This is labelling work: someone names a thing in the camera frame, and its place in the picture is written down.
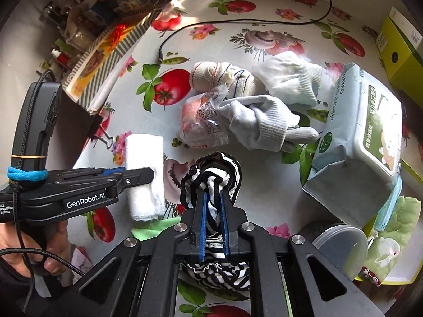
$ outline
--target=floral tablecloth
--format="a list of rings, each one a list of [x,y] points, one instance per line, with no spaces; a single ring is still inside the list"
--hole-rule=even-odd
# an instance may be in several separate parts
[[[312,149],[298,147],[290,156],[249,151],[233,137],[224,147],[191,149],[178,138],[181,107],[187,98],[196,95],[189,84],[189,72],[196,62],[230,62],[251,69],[254,63],[286,50],[323,66],[334,81],[343,64],[355,62],[386,84],[374,30],[336,7],[322,22],[306,26],[262,22],[204,24],[184,29],[172,37],[163,47],[164,60],[158,61],[160,44],[185,25],[234,18],[309,21],[318,19],[327,9],[328,4],[320,0],[173,0],[140,40],[128,61],[127,72],[118,79],[102,111],[102,126],[114,135],[113,146],[107,149],[101,142],[87,142],[76,167],[122,166],[125,138],[129,134],[160,135],[164,138],[165,218],[182,211],[178,205],[178,185],[188,168],[199,157],[218,150],[228,152],[241,164],[242,186],[236,204],[245,209],[250,221],[288,237],[310,221],[333,220],[322,205],[301,189],[310,170]],[[300,105],[290,108],[300,113],[302,125],[321,132],[331,95],[332,90],[319,92],[319,104],[314,108]],[[96,263],[130,236],[132,227],[126,195],[122,194],[119,203],[103,208],[100,213],[71,219],[68,232],[70,241],[85,247]],[[213,298],[209,302],[207,294],[205,303],[202,293],[199,294],[201,299],[193,308],[182,308],[186,311],[177,315],[201,316],[209,311],[206,307],[201,310],[201,306],[222,301],[215,302]],[[179,304],[187,304],[180,295]],[[229,305],[249,311],[249,302],[244,299],[232,299]]]

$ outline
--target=wet wipes package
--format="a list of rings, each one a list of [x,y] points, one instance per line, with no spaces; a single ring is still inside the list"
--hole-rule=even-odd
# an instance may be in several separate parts
[[[363,227],[399,172],[401,103],[358,65],[345,65],[303,190],[343,222]]]

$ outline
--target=small bottle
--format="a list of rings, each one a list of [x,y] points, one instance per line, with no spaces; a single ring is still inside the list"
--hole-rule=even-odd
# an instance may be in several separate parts
[[[60,52],[59,50],[53,49],[51,51],[51,54],[54,58],[56,58],[56,61],[58,61],[58,63],[62,64],[64,67],[68,66],[69,57],[64,52]]]

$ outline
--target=triangular cutout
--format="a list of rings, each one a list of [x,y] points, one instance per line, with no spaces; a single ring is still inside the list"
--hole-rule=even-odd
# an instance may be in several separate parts
[[[104,304],[120,263],[121,260],[117,257],[111,259],[109,263],[80,288],[79,293],[97,303]]]
[[[307,261],[323,301],[330,301],[346,293],[345,286],[316,257],[310,256]]]

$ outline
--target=human hand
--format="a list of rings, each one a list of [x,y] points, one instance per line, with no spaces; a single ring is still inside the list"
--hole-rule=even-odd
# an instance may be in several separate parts
[[[47,251],[60,256],[62,259],[69,261],[69,244],[68,244],[68,221],[60,221],[56,224],[56,233],[47,239]],[[41,247],[30,236],[22,232],[22,239],[27,248],[41,249]],[[16,228],[12,222],[0,224],[0,249],[19,248],[19,239],[16,234]],[[29,258],[34,261],[41,261],[42,255],[28,254]],[[22,254],[9,254],[2,257],[10,266],[12,266],[19,274],[30,277],[30,272],[24,263]],[[60,275],[66,270],[66,266],[60,262],[48,257],[44,262],[44,268],[52,275]]]

